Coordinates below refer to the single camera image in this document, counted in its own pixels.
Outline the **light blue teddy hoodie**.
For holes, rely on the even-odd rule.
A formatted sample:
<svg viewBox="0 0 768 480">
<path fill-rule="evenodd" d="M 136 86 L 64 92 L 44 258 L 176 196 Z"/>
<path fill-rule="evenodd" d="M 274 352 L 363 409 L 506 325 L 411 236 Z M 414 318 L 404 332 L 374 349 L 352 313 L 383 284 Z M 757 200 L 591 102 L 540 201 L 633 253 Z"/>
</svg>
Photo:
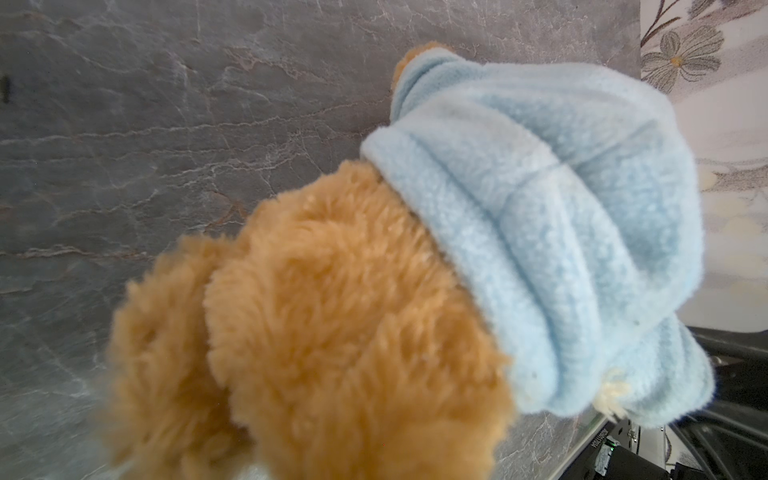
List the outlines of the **light blue teddy hoodie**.
<svg viewBox="0 0 768 480">
<path fill-rule="evenodd" d="M 656 427 L 711 401 L 677 317 L 703 273 L 698 176 L 664 94 L 599 65 L 431 47 L 361 153 L 470 290 L 523 412 Z"/>
</svg>

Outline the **brown teddy bear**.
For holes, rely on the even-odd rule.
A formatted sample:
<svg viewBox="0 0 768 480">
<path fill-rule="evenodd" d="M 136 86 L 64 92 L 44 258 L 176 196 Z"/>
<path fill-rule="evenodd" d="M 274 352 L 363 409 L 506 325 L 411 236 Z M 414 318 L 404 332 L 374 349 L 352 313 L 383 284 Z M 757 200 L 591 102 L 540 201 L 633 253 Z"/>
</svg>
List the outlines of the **brown teddy bear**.
<svg viewBox="0 0 768 480">
<path fill-rule="evenodd" d="M 481 66 L 431 42 L 357 160 L 180 239 L 113 317 L 102 431 L 126 479 L 486 479 L 514 414 L 471 167 Z"/>
</svg>

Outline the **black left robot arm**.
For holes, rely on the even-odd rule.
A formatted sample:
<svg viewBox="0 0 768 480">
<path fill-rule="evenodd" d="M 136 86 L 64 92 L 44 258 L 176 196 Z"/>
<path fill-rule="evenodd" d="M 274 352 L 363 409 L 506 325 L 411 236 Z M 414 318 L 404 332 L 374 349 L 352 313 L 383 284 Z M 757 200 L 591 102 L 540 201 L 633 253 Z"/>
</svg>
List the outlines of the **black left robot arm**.
<svg viewBox="0 0 768 480">
<path fill-rule="evenodd" d="M 640 455 L 648 430 L 602 422 L 556 479 L 765 479 L 767 477 L 767 332 L 695 327 L 715 361 L 714 400 L 659 432 L 659 460 Z"/>
</svg>

